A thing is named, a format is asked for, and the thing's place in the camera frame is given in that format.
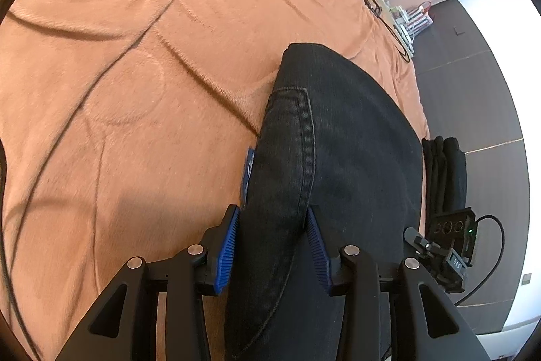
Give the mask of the orange-brown duvet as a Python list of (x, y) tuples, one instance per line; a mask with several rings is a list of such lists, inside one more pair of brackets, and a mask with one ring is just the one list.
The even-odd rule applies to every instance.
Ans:
[(16, 0), (1, 25), (1, 310), (53, 360), (132, 256), (193, 243), (237, 201), (282, 53), (315, 42), (419, 137), (412, 63), (362, 0)]

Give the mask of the dark denim pants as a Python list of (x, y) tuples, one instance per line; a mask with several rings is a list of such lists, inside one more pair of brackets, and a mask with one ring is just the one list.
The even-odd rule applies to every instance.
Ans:
[(420, 221), (422, 148), (371, 75), (330, 48), (285, 50), (255, 149), (228, 288), (229, 360), (332, 360), (344, 302), (316, 278), (307, 209), (377, 262)]

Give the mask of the striped rack on cabinet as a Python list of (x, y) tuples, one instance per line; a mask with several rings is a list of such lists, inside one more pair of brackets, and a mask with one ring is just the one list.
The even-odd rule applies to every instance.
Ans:
[(383, 1), (384, 12), (390, 18), (393, 30), (397, 33), (400, 42), (410, 56), (415, 54), (415, 38), (433, 24), (429, 15), (432, 4), (428, 1), (419, 4), (417, 7), (404, 9), (400, 5), (391, 5)]

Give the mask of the stack of folded black clothes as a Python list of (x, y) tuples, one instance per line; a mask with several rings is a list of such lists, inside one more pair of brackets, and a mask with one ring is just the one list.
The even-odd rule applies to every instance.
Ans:
[(466, 208), (467, 164), (456, 137), (422, 140), (426, 218)]

